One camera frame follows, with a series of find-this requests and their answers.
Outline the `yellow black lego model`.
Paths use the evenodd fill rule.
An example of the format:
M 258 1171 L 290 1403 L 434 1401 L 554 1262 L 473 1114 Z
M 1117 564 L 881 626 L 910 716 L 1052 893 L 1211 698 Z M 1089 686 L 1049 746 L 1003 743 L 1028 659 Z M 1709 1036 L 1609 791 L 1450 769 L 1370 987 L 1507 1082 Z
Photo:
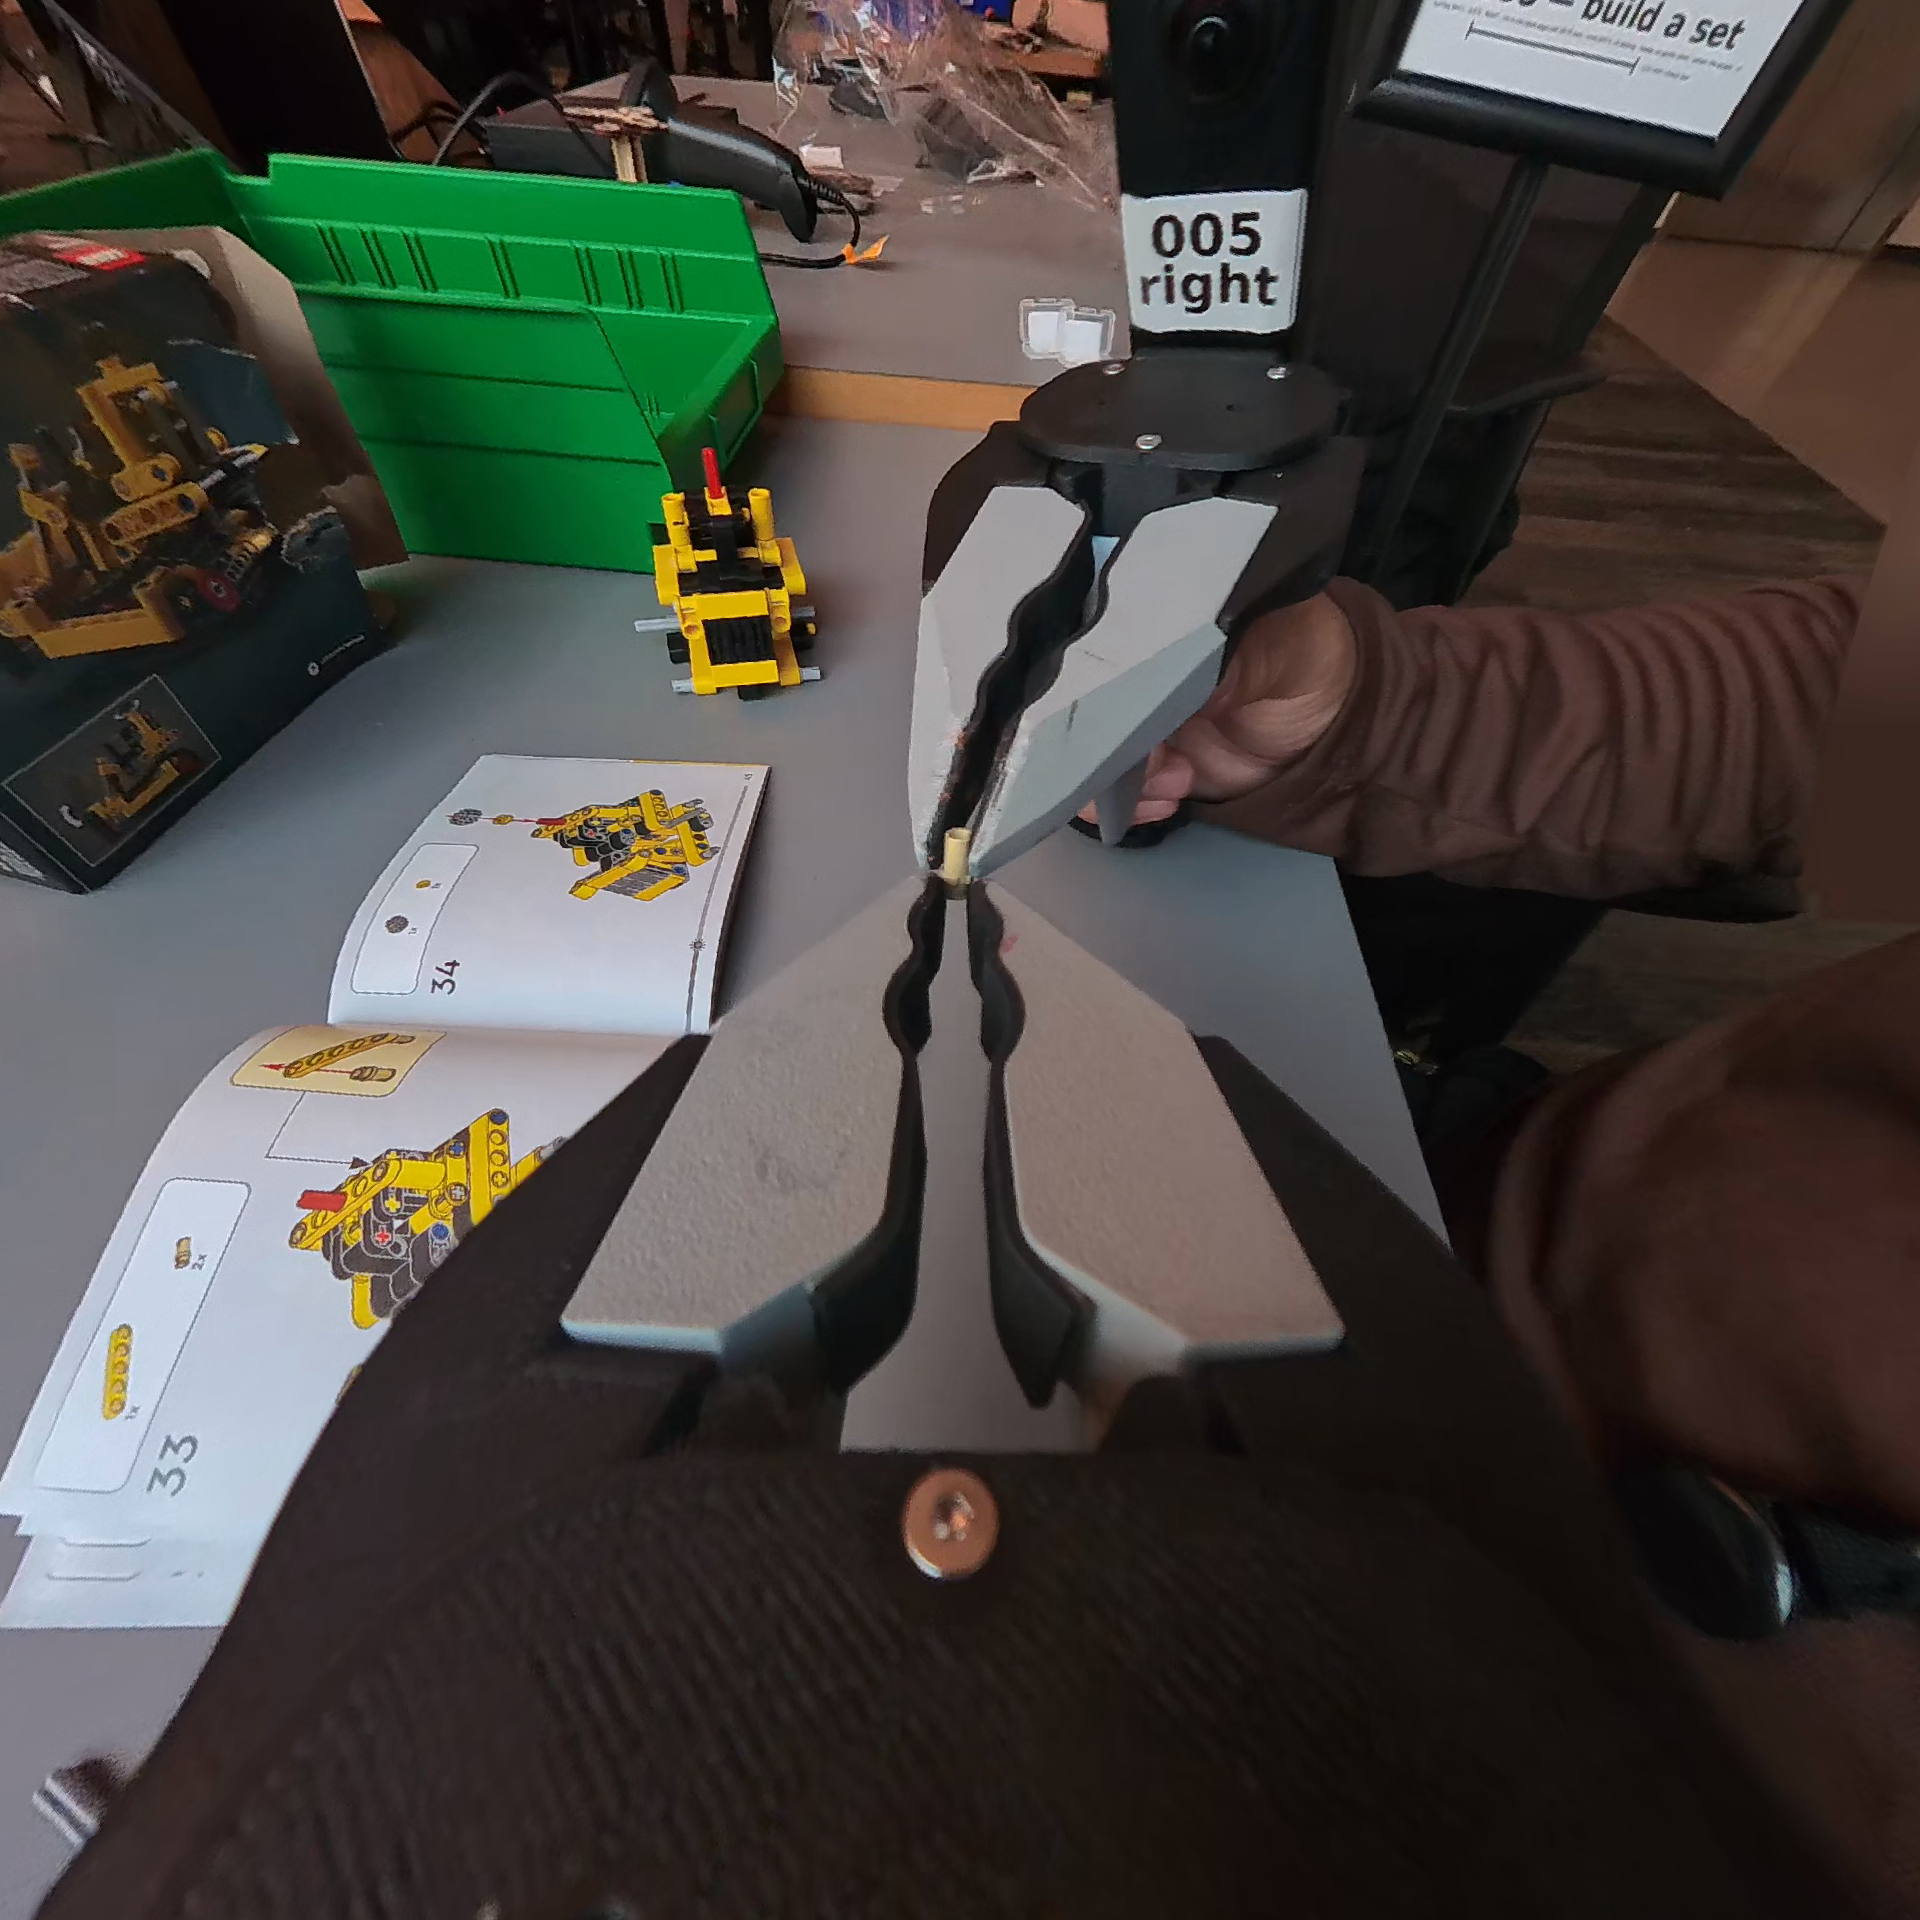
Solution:
M 653 531 L 658 612 L 636 634 L 664 640 L 673 694 L 756 702 L 822 678 L 803 564 L 765 487 L 730 484 L 706 443 L 697 481 L 661 493 Z

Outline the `lego instruction booklet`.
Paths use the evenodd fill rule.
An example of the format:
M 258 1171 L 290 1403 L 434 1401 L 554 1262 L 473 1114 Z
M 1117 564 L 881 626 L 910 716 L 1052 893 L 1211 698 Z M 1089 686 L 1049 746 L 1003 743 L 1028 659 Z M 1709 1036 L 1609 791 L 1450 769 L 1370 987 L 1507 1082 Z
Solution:
M 400 1312 L 708 1029 L 757 763 L 484 755 L 360 901 L 326 1011 L 141 1167 L 4 1468 L 5 1629 L 219 1627 Z

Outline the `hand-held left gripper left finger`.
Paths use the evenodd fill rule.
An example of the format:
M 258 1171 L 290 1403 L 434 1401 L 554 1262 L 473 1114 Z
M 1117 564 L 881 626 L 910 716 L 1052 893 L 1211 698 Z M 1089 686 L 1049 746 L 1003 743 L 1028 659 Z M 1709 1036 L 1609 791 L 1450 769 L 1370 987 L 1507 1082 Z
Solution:
M 900 1339 L 944 885 L 903 880 L 720 1018 L 562 1312 L 598 1345 L 843 1395 Z

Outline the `green plastic bin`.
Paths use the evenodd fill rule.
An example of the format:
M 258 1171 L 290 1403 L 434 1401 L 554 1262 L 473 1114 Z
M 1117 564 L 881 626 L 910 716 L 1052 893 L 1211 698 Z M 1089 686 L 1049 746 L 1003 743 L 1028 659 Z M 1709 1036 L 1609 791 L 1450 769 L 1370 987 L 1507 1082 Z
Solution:
M 222 227 L 287 277 L 419 556 L 650 571 L 661 498 L 784 373 L 724 187 L 194 150 L 4 195 L 5 235 L 107 227 Z

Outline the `person's right forearm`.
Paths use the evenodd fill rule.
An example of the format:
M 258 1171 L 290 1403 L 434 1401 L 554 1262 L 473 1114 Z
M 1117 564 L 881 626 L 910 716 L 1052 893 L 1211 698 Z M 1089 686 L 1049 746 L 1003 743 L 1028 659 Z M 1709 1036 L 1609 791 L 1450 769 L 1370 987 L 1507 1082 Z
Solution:
M 1357 875 L 1569 900 L 1802 875 L 1862 580 L 1605 612 L 1330 595 L 1342 705 L 1211 821 Z

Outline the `person's right hand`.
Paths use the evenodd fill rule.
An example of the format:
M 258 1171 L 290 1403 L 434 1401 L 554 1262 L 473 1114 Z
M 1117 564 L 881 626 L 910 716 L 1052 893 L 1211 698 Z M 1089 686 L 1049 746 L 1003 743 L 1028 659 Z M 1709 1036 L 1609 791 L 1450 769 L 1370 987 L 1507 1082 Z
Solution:
M 1259 614 L 1201 707 L 1147 753 L 1131 823 L 1258 791 L 1331 728 L 1356 669 L 1356 634 L 1330 591 Z

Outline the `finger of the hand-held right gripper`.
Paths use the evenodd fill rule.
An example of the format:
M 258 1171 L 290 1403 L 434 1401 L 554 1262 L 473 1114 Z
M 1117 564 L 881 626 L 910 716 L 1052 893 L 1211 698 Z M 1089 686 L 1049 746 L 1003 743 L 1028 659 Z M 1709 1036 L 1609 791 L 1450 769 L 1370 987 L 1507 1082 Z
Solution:
M 969 880 L 1131 777 L 1211 692 L 1225 606 L 1278 517 L 1267 499 L 1185 499 L 1147 514 L 1110 554 L 1098 616 L 1066 640 L 1044 688 L 1018 696 L 971 811 Z
M 1091 586 L 1091 517 L 1064 491 L 988 489 L 923 588 L 906 751 L 923 867 L 971 829 L 1031 656 L 1066 635 Z

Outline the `crumpled clear plastic wrap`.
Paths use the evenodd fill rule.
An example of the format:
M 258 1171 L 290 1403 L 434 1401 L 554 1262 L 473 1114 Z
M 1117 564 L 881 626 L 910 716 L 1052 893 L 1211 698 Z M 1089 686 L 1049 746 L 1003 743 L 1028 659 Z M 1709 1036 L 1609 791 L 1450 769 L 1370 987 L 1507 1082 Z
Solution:
M 773 83 L 807 136 L 890 130 L 911 166 L 952 184 L 1028 180 L 1116 209 L 1104 111 L 1064 104 L 979 14 L 947 1 L 792 1 L 773 8 L 773 23 Z

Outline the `dark lego set box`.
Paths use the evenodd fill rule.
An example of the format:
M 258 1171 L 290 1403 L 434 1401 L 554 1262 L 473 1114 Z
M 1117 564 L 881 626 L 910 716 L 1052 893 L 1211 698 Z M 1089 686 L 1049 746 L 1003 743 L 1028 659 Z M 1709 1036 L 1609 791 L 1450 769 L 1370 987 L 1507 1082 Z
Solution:
M 228 227 L 2 245 L 2 872 L 94 893 L 390 643 L 407 549 L 292 282 Z

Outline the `black barcode scanner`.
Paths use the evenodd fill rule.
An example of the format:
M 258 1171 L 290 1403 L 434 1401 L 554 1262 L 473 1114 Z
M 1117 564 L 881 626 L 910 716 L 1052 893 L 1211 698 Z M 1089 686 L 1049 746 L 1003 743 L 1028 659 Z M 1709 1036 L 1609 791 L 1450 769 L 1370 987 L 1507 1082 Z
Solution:
M 792 267 L 823 270 L 858 257 L 862 211 L 797 151 L 745 126 L 734 108 L 679 96 L 660 60 L 641 55 L 609 82 L 554 93 L 525 74 L 499 74 L 444 133 L 437 161 L 459 136 L 477 140 L 502 174 L 614 180 L 731 192 L 810 243 L 827 215 L 848 221 L 839 253 L 787 253 Z

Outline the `person's left forearm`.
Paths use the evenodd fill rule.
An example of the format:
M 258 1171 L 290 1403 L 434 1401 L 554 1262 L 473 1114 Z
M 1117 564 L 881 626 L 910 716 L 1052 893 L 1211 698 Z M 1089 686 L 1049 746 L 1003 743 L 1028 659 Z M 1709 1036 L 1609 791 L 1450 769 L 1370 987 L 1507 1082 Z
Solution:
M 1545 1091 L 1453 1236 L 1603 1475 L 1916 1539 L 1916 932 Z

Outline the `black framed sign on stand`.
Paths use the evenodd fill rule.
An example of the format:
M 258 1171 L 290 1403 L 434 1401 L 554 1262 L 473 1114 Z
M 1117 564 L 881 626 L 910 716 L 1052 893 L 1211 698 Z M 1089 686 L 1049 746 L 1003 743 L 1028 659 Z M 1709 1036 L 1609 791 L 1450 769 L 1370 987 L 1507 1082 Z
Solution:
M 1396 3 L 1365 52 L 1349 115 L 1509 158 L 1433 357 L 1356 523 L 1346 570 L 1375 588 L 1444 430 L 1492 420 L 1483 459 L 1448 496 L 1438 588 L 1451 602 L 1490 559 L 1551 406 L 1595 383 L 1588 339 L 1674 195 L 1722 197 L 1812 70 L 1847 1 Z M 1545 331 L 1501 343 L 1476 382 L 1499 299 L 1551 171 L 1628 187 L 1592 267 Z

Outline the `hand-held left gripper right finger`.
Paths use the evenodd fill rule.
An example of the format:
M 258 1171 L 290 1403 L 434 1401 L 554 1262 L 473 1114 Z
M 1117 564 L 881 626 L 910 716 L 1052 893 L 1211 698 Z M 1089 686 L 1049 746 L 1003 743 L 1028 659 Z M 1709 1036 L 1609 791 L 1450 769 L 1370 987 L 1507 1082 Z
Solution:
M 989 1068 L 988 1288 L 1026 1403 L 1333 1351 L 1346 1328 L 1188 1025 L 1007 889 L 967 887 Z

